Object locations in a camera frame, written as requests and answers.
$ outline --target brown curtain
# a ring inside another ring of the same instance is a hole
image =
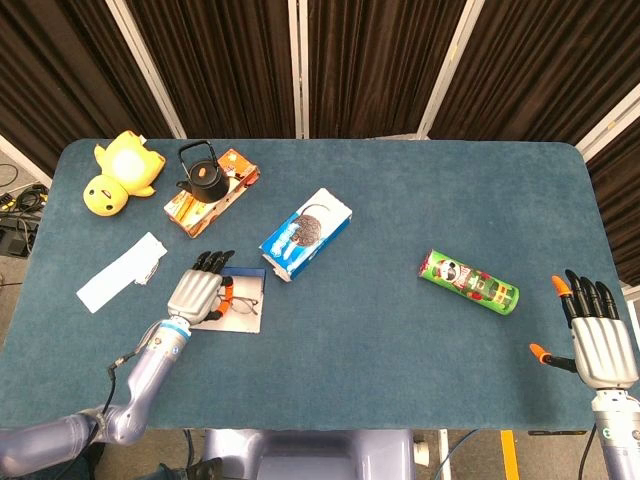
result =
[[[310,0],[311,136],[415,133],[464,4]]]
[[[640,83],[638,0],[487,0],[430,138],[576,144]]]
[[[78,138],[171,136],[103,1],[5,0],[0,31],[0,133],[45,172]]]
[[[129,0],[190,137],[294,137],[287,0]]]
[[[620,280],[640,284],[640,119],[587,164]]]

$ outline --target blue table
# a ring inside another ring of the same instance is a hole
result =
[[[353,210],[350,226],[291,284],[268,274],[259,335],[195,332],[164,385],[151,427],[584,428],[592,392],[543,368],[539,342],[570,355],[549,277],[570,267],[613,287],[628,321],[581,156],[557,143],[216,140],[262,177],[195,240],[164,214],[182,179],[180,140],[157,193],[112,218],[82,190],[98,173],[81,140],[63,153],[0,356],[0,425],[102,403],[105,367],[129,351],[203,250],[269,268],[258,245],[319,187]],[[168,249],[145,286],[91,315],[75,292],[146,232]],[[435,248],[520,288],[507,317],[417,277]],[[127,368],[117,402],[128,399]]]

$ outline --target green can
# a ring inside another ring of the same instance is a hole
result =
[[[437,283],[501,315],[509,315],[520,297],[517,287],[431,250],[418,276]]]

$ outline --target oreo box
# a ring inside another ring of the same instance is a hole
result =
[[[290,282],[349,222],[351,210],[321,188],[260,245],[262,256]]]

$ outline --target yellow duck toy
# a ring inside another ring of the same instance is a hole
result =
[[[96,215],[108,217],[122,210],[129,195],[150,197],[151,182],[165,164],[158,152],[143,147],[146,140],[132,131],[122,132],[106,148],[96,145],[93,153],[102,175],[93,177],[84,189],[84,203]]]

